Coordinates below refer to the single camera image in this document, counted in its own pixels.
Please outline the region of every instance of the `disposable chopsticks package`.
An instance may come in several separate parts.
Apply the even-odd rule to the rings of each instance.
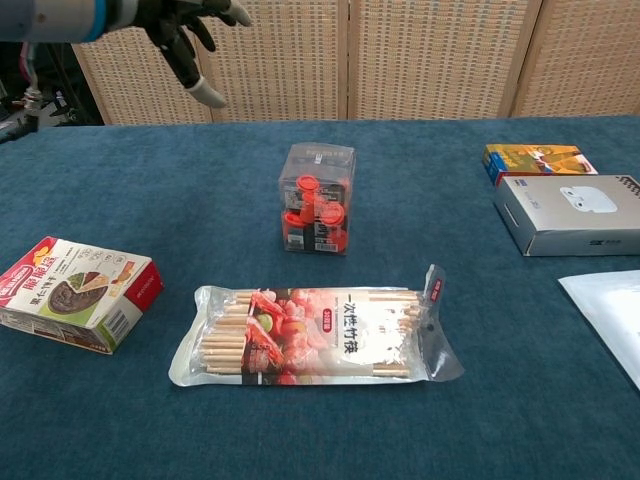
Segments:
[[[438,320],[444,272],[402,288],[200,287],[171,364],[179,386],[450,380],[462,373]]]

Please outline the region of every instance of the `clear plastic box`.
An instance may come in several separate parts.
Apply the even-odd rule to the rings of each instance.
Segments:
[[[285,250],[347,253],[355,166],[351,147],[291,147],[278,182]]]

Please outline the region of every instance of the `food box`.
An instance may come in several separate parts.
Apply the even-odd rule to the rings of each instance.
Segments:
[[[291,147],[279,180],[285,250],[346,254],[355,165],[351,147]]]
[[[598,172],[574,145],[487,145],[482,157],[497,187],[505,175],[595,175]]]
[[[0,276],[0,324],[110,354],[163,288],[148,257],[46,237]]]

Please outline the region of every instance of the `woven panel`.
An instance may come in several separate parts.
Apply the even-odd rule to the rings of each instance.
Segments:
[[[214,121],[346,117],[346,0],[242,3],[252,27],[210,20],[218,50],[199,47],[210,83],[228,102]]]
[[[352,0],[350,118],[497,116],[510,73],[517,79],[521,66],[514,61],[525,19],[533,15],[532,28],[538,6]],[[520,43],[524,52],[528,38]]]
[[[514,115],[634,113],[640,102],[640,1],[547,0]]]
[[[211,122],[210,109],[184,91],[143,30],[109,33],[74,51],[105,123]]]

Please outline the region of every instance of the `white paper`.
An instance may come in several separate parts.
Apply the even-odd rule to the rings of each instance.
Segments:
[[[640,389],[640,270],[565,277],[560,284]]]

